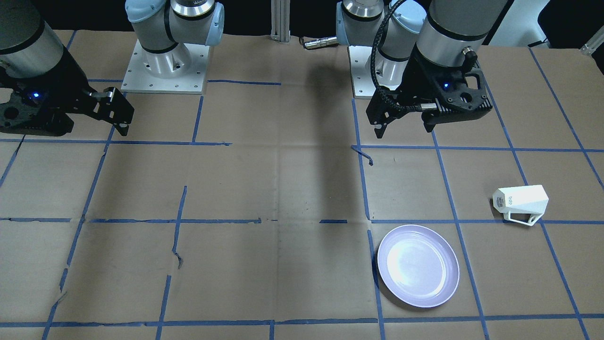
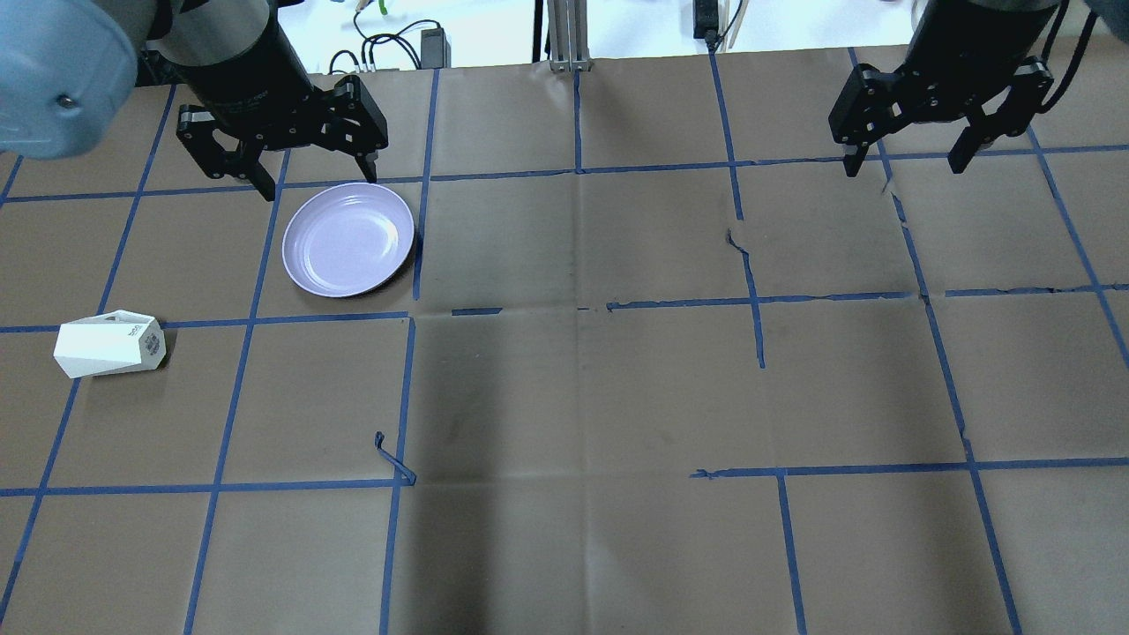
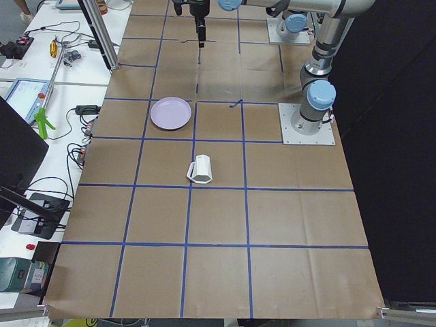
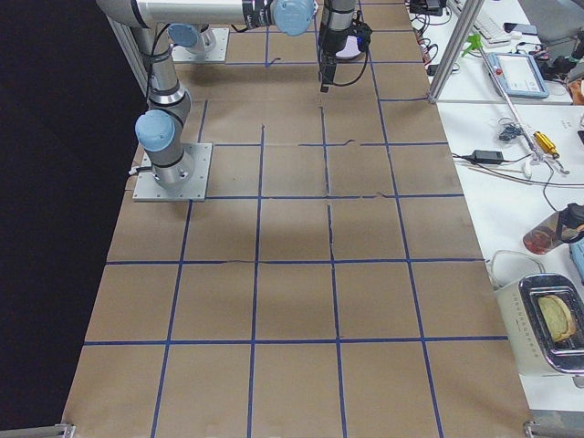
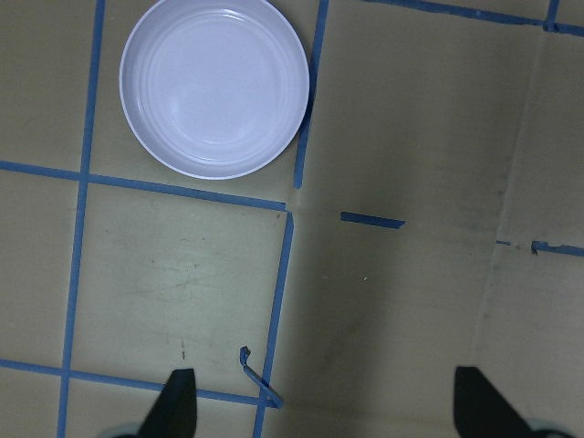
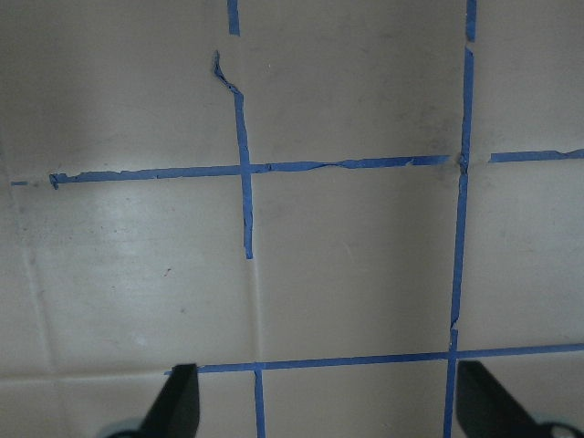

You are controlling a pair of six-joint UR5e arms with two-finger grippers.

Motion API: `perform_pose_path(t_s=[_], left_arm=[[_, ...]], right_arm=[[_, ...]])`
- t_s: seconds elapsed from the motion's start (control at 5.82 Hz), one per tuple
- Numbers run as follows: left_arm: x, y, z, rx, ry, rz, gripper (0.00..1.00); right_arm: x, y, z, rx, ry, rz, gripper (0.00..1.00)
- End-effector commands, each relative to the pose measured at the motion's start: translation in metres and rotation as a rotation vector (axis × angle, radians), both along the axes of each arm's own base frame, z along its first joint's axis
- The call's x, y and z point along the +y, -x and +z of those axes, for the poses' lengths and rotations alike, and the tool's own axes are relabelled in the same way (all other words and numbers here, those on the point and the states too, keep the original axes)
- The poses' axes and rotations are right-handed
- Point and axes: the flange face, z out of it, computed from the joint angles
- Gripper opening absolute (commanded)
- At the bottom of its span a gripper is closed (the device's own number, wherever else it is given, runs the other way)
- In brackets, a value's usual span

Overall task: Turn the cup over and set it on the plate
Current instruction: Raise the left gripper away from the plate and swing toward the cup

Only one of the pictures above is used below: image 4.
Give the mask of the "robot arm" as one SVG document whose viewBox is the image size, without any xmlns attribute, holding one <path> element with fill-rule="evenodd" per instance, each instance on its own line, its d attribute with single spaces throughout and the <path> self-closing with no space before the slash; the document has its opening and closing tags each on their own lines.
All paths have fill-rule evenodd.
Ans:
<svg viewBox="0 0 584 438">
<path fill-rule="evenodd" d="M 130 28 L 147 73 L 147 111 L 135 123 L 138 141 L 151 161 L 155 183 L 176 190 L 193 179 L 195 158 L 181 142 L 191 96 L 176 75 L 175 46 L 195 47 L 212 24 L 239 25 L 245 32 L 276 26 L 297 37 L 321 13 L 318 65 L 321 91 L 335 85 L 338 53 L 355 37 L 368 53 L 371 29 L 353 1 L 100 1 L 101 11 Z"/>
<path fill-rule="evenodd" d="M 258 27 L 276 26 L 282 33 L 297 37 L 304 33 L 317 12 L 315 1 L 239 1 L 245 32 Z M 325 1 L 322 12 L 319 34 L 318 52 L 321 59 L 334 59 L 346 45 L 351 34 L 354 1 Z M 172 41 L 183 47 L 193 47 L 202 33 L 196 26 L 209 25 L 215 19 L 199 19 L 188 21 L 186 18 L 173 19 L 168 27 Z"/>
</svg>

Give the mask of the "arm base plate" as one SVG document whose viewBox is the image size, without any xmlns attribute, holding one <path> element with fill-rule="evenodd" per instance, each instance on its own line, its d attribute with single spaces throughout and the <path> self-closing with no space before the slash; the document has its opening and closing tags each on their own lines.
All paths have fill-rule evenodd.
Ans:
<svg viewBox="0 0 584 438">
<path fill-rule="evenodd" d="M 183 157 L 172 167 L 151 164 L 143 155 L 132 199 L 136 202 L 203 202 L 206 198 L 212 162 L 212 143 L 183 143 Z"/>
<path fill-rule="evenodd" d="M 176 64 L 224 63 L 229 39 L 228 28 L 198 29 L 174 24 L 169 27 L 172 59 Z"/>
</svg>

